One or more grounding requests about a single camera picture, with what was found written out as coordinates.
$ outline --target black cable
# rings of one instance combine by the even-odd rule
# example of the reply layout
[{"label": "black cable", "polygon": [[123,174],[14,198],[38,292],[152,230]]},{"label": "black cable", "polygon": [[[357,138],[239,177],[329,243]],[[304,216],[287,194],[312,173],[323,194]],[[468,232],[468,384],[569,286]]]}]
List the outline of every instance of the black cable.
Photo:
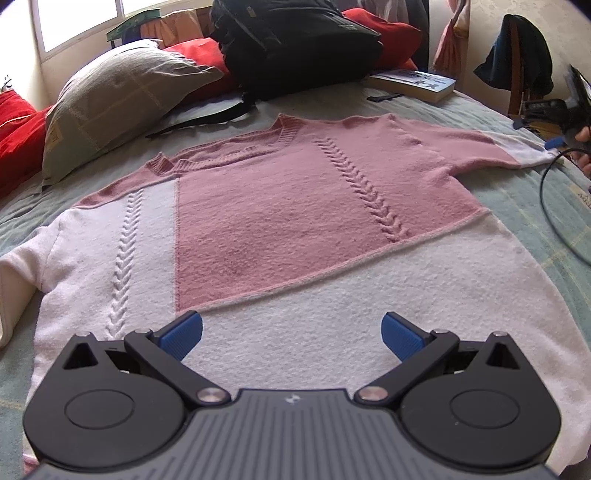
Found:
[{"label": "black cable", "polygon": [[554,232],[554,234],[560,239],[560,241],[563,244],[565,244],[565,246],[574,254],[575,257],[577,257],[579,260],[581,260],[581,262],[583,262],[584,264],[591,267],[591,261],[588,258],[585,258],[577,250],[575,250],[575,248],[569,244],[568,240],[564,237],[564,235],[562,233],[560,233],[560,231],[558,231],[558,229],[556,228],[556,225],[551,220],[550,215],[548,214],[548,210],[546,210],[546,206],[544,205],[544,180],[546,178],[546,175],[548,174],[548,172],[550,171],[552,166],[559,159],[564,157],[568,160],[566,155],[568,155],[570,153],[574,153],[574,152],[584,153],[586,155],[589,155],[588,151],[583,150],[581,148],[569,148],[568,150],[564,150],[563,152],[561,152],[559,155],[556,155],[554,160],[552,160],[552,162],[550,162],[550,165],[548,165],[548,167],[546,167],[546,170],[544,170],[544,173],[542,174],[542,179],[540,180],[540,206],[542,207],[542,212],[544,212],[544,216],[546,217],[546,221],[548,222],[548,224],[552,228],[552,231]]}]

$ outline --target person's hand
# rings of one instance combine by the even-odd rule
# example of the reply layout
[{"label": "person's hand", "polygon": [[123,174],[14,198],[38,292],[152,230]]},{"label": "person's hand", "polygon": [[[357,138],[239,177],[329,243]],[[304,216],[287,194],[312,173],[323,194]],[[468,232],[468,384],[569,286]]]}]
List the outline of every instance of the person's hand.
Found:
[{"label": "person's hand", "polygon": [[[591,128],[583,128],[575,137],[580,142],[588,142],[591,140]],[[573,153],[573,160],[577,166],[583,170],[583,173],[591,179],[591,158],[589,155],[583,153]]]}]

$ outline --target gray pillow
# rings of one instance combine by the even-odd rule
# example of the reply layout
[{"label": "gray pillow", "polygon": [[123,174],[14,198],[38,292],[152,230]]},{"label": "gray pillow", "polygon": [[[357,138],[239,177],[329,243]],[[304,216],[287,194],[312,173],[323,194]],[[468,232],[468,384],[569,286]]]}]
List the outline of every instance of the gray pillow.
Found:
[{"label": "gray pillow", "polygon": [[158,44],[122,45],[66,83],[46,117],[43,185],[145,132],[188,93],[222,77]]}]

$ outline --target bed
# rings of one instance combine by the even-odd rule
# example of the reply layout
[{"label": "bed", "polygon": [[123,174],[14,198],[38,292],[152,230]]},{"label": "bed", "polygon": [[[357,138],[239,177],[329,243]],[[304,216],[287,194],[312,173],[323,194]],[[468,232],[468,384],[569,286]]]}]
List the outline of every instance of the bed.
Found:
[{"label": "bed", "polygon": [[[255,112],[224,125],[182,129],[147,140],[138,137],[79,168],[64,180],[42,190],[35,176],[0,200],[0,255],[30,238],[35,229],[48,225],[82,197],[133,172],[159,152],[172,155],[183,148],[268,128],[279,113],[307,119],[344,119],[352,115],[377,116],[394,113],[432,124],[516,134],[510,121],[459,93],[439,105],[411,98],[373,103],[366,98],[378,92],[356,83],[328,86],[261,102]],[[236,96],[206,105],[173,111],[160,125],[165,127],[191,116],[220,110]],[[532,133],[518,132],[527,138]],[[511,171],[486,168],[459,177],[462,184],[504,223],[539,262],[563,296],[587,345],[591,345],[591,274],[552,234],[538,204],[538,185],[543,167]],[[567,239],[591,257],[589,207],[578,195],[589,181],[568,163],[549,176],[546,202],[558,217],[558,227]],[[0,351],[0,478],[16,480],[22,475],[21,417],[33,370],[33,336],[42,295],[38,292],[17,325],[13,338]]]}]

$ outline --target ribbed neckline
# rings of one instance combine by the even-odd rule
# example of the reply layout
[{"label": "ribbed neckline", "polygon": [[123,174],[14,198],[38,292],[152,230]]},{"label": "ribbed neckline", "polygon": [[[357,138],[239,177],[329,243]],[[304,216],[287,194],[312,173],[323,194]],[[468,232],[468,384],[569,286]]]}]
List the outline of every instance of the ribbed neckline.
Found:
[{"label": "ribbed neckline", "polygon": [[[146,163],[146,168],[158,176],[220,167],[248,158],[268,155],[288,146],[295,138],[304,120],[289,115],[279,115],[271,127],[266,130],[250,132],[235,137],[217,140],[178,152],[174,157],[167,158],[159,154]],[[229,142],[236,142],[236,151],[216,155],[215,151]]]}]

